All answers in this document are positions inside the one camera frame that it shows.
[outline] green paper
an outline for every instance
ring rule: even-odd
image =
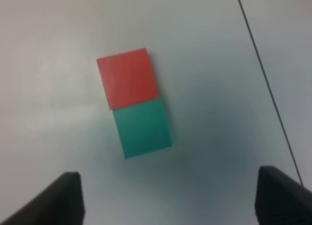
[[[126,159],[171,146],[161,100],[113,110],[113,114]]]

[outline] black line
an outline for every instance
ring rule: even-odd
[[[301,179],[301,176],[300,176],[300,173],[299,173],[299,169],[298,169],[296,160],[295,160],[294,155],[293,155],[293,150],[292,150],[291,144],[290,144],[290,142],[289,142],[289,140],[288,140],[288,136],[287,136],[287,134],[286,134],[286,130],[285,130],[285,128],[284,128],[284,124],[283,124],[282,119],[281,119],[281,116],[280,116],[280,114],[279,114],[279,111],[278,111],[278,108],[277,108],[277,105],[276,105],[276,102],[275,102],[275,99],[274,99],[274,96],[273,96],[273,93],[272,93],[272,90],[271,90],[271,87],[270,87],[270,84],[269,84],[269,81],[268,81],[268,78],[267,78],[267,75],[266,75],[265,70],[264,70],[264,68],[263,68],[263,64],[262,64],[262,61],[261,61],[261,58],[260,58],[260,55],[259,55],[257,46],[255,45],[254,37],[253,37],[252,31],[251,31],[251,29],[250,29],[250,27],[249,27],[249,23],[248,23],[248,20],[247,20],[246,15],[245,15],[245,11],[244,11],[242,2],[241,2],[240,0],[238,0],[238,3],[239,3],[239,6],[240,6],[240,9],[241,9],[241,11],[242,11],[242,14],[243,14],[243,16],[244,16],[245,23],[246,23],[246,25],[247,25],[250,38],[252,39],[253,47],[254,47],[255,53],[257,54],[258,61],[259,61],[259,63],[260,63],[260,67],[261,67],[261,70],[262,70],[264,79],[265,79],[265,81],[266,81],[266,83],[267,83],[267,87],[268,87],[268,90],[269,90],[269,92],[270,92],[270,96],[271,96],[271,99],[272,99],[272,101],[273,101],[273,104],[274,104],[274,107],[275,107],[275,110],[276,110],[276,113],[277,113],[277,116],[278,116],[278,119],[279,119],[279,123],[280,123],[281,126],[282,126],[282,129],[283,129],[283,132],[284,132],[284,136],[285,136],[285,138],[286,138],[286,142],[287,142],[289,151],[290,151],[290,153],[291,153],[291,155],[292,155],[292,160],[293,160],[294,166],[296,167],[296,171],[297,171],[297,174],[298,174],[298,177],[299,177],[301,186],[303,186],[303,182],[302,182],[302,179]]]

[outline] green square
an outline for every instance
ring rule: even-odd
[[[113,114],[126,159],[171,146],[161,100],[113,110]]]

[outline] red paper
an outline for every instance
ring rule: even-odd
[[[110,109],[157,99],[146,48],[97,60]]]

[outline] red block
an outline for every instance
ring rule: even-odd
[[[97,60],[110,109],[157,99],[146,48]]]

